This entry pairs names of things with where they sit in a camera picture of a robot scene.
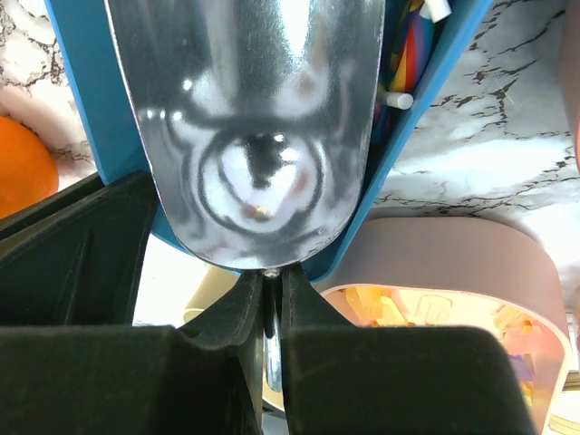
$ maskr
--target white marble surface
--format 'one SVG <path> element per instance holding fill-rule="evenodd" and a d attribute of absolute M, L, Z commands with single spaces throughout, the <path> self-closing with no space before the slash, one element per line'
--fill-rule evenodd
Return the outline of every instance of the white marble surface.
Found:
<path fill-rule="evenodd" d="M 388 177 L 387 216 L 477 216 L 543 245 L 571 307 L 580 287 L 580 177 L 557 86 L 565 0 L 497 1 Z M 0 112 L 57 158 L 61 187 L 94 172 L 43 0 L 0 0 Z M 153 239 L 137 319 L 177 324 L 203 276 Z"/>

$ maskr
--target metal scoop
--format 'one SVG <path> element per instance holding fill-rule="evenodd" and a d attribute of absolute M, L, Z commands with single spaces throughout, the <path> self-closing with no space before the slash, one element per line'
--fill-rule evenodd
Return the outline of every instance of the metal scoop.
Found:
<path fill-rule="evenodd" d="M 105 0 L 161 204 L 209 263 L 328 246 L 363 181 L 383 0 Z"/>

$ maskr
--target blue tray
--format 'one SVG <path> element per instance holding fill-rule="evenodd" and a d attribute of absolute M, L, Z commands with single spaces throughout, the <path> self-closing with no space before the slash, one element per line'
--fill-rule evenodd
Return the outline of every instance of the blue tray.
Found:
<path fill-rule="evenodd" d="M 103 0 L 45 2 L 103 182 L 111 184 L 137 170 L 149 170 L 113 50 Z M 370 183 L 362 192 L 361 203 L 351 223 L 329 247 L 304 262 L 304 269 L 313 282 L 328 276 L 338 265 L 417 121 L 429 108 L 493 0 L 456 0 L 450 3 L 453 13 L 444 24 L 415 92 L 415 103 L 402 114 L 385 145 L 377 170 L 371 174 Z M 161 209 L 153 233 L 183 250 Z"/>

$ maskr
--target orange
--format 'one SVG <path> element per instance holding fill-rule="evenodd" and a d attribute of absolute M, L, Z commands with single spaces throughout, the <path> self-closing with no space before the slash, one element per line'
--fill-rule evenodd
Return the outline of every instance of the orange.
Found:
<path fill-rule="evenodd" d="M 0 219 L 58 191 L 58 170 L 26 127 L 0 116 Z"/>

